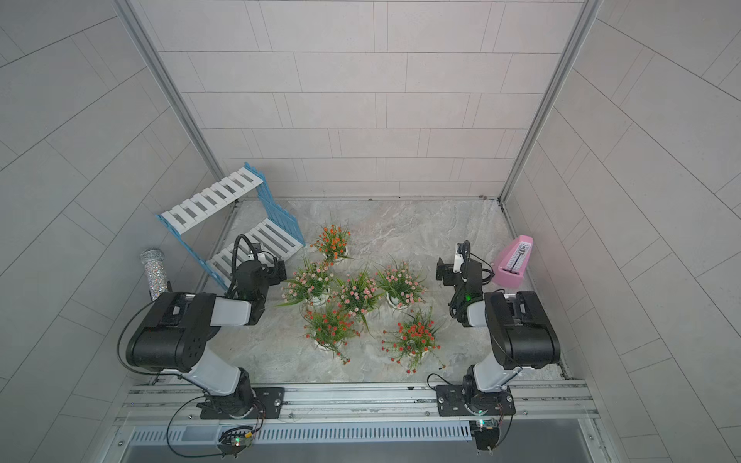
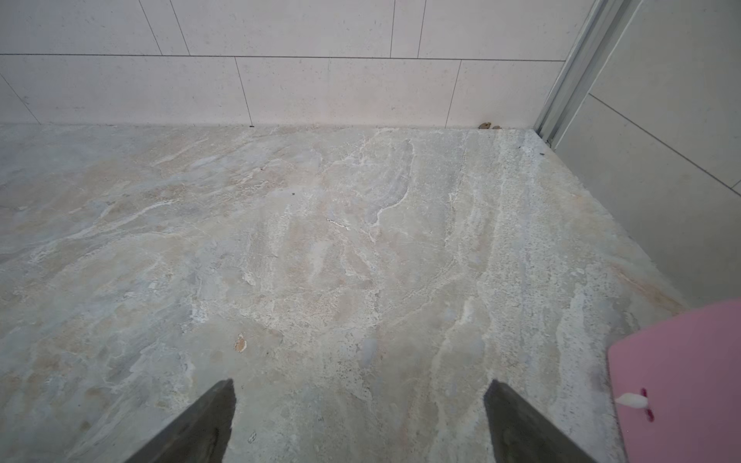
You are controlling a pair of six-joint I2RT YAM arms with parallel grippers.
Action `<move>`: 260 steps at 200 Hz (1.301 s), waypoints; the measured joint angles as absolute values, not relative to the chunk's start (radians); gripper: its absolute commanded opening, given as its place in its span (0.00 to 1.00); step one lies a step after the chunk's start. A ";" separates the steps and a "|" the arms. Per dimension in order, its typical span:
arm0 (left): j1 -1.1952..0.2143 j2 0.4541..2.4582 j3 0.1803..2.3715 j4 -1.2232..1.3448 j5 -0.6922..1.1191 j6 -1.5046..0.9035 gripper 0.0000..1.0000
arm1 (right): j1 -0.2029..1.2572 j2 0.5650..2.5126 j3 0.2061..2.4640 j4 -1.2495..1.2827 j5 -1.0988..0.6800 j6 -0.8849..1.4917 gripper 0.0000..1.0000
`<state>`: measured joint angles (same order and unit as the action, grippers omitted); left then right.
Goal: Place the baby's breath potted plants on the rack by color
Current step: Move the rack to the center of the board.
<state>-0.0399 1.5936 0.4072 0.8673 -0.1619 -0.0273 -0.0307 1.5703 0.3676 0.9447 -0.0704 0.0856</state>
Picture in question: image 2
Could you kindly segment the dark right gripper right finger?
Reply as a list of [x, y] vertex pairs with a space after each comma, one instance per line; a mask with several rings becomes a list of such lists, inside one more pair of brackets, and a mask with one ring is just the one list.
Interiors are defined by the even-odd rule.
[[594, 463], [507, 383], [491, 382], [484, 394], [484, 409], [496, 462]]

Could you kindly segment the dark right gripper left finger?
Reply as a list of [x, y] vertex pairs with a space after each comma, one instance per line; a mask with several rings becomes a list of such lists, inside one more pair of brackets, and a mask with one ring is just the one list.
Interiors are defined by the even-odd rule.
[[235, 407], [233, 379], [218, 381], [125, 463], [222, 462]]

